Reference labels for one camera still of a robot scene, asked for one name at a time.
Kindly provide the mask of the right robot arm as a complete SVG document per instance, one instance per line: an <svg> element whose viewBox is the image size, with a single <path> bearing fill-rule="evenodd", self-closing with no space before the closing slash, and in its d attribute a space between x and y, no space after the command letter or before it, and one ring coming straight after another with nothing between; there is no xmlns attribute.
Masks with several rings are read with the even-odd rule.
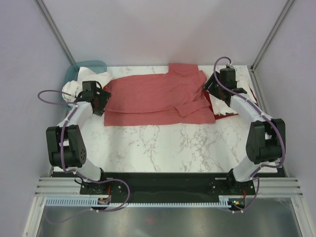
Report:
<svg viewBox="0 0 316 237"><path fill-rule="evenodd" d="M247 91L237 87L236 71L233 68L223 68L214 71L203 90L239 114L250 125L246 140L246 156L241 163L231 169L226 182L227 191L238 194L262 168L276 168L271 165L285 155L285 122L274 119L263 112L249 97Z"/></svg>

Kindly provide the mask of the salmon pink t-shirt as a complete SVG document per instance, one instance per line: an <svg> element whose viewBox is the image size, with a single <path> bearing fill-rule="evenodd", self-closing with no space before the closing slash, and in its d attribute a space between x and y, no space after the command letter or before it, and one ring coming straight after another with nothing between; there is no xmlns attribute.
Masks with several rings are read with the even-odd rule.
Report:
<svg viewBox="0 0 316 237"><path fill-rule="evenodd" d="M194 64L172 63L165 74L132 75L111 81L105 126L212 124L215 116L202 87L205 73Z"/></svg>

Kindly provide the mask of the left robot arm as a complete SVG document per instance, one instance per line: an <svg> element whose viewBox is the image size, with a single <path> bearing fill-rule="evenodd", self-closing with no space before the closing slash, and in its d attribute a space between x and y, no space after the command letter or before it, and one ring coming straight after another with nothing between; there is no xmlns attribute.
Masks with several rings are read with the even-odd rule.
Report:
<svg viewBox="0 0 316 237"><path fill-rule="evenodd" d="M111 93L97 81L83 82L82 92L72 102L72 109L57 125L46 130L49 162L53 167L72 173L91 183L97 194L108 190L108 181L101 178L103 169L89 159L81 130L92 116L102 116Z"/></svg>

